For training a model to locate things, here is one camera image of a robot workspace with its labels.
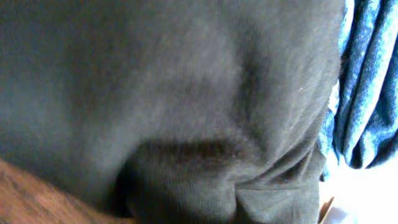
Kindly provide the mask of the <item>black cloth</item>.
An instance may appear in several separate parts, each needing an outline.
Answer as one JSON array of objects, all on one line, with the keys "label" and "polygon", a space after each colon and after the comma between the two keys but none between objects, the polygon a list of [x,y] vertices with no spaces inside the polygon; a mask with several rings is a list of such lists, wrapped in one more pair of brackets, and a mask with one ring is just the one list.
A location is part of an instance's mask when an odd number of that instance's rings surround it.
[{"label": "black cloth", "polygon": [[341,0],[1,2],[1,157],[141,223],[316,223]]}]

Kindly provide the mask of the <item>blue denim jeans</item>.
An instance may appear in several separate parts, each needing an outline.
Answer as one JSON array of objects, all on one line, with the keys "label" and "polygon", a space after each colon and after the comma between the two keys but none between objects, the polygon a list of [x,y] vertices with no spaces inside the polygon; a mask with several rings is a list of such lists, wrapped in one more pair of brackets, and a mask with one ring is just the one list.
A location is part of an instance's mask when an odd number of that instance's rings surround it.
[{"label": "blue denim jeans", "polygon": [[397,0],[346,0],[338,46],[342,71],[318,138],[322,182],[397,157]]}]

